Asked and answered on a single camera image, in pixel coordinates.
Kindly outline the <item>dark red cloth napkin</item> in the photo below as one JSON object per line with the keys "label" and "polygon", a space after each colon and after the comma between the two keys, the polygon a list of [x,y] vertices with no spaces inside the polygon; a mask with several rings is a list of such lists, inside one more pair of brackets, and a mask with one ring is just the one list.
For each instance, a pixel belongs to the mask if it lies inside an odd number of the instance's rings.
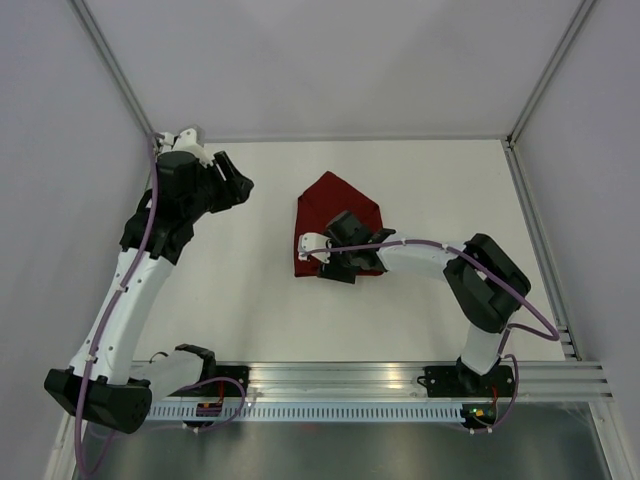
{"label": "dark red cloth napkin", "polygon": [[293,240],[293,275],[315,277],[321,263],[311,257],[298,259],[299,236],[308,232],[323,234],[326,226],[339,214],[350,211],[373,233],[383,227],[379,205],[333,172],[325,172],[297,200]]}

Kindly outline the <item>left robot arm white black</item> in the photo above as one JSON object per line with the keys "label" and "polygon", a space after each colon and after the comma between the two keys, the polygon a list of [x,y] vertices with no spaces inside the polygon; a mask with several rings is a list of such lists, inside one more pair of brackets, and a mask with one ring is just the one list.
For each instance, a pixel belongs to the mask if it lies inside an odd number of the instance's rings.
{"label": "left robot arm white black", "polygon": [[69,414],[131,434],[155,401],[187,387],[206,396],[218,384],[213,351],[181,344],[139,369],[133,357],[157,295],[205,214],[249,199],[251,179],[224,151],[197,158],[187,151],[160,154],[154,187],[144,192],[125,224],[109,292],[87,339],[64,369],[52,369],[45,390]]}

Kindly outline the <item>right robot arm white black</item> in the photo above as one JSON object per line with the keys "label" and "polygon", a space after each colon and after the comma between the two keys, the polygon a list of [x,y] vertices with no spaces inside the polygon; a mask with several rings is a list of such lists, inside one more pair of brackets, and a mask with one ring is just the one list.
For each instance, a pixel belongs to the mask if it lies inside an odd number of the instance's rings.
{"label": "right robot arm white black", "polygon": [[491,385],[508,324],[531,290],[527,276],[486,234],[445,244],[389,228],[374,232],[350,211],[335,217],[321,234],[301,234],[298,258],[318,260],[320,278],[344,283],[353,284],[360,274],[387,272],[446,283],[470,322],[454,374],[454,381],[469,395]]}

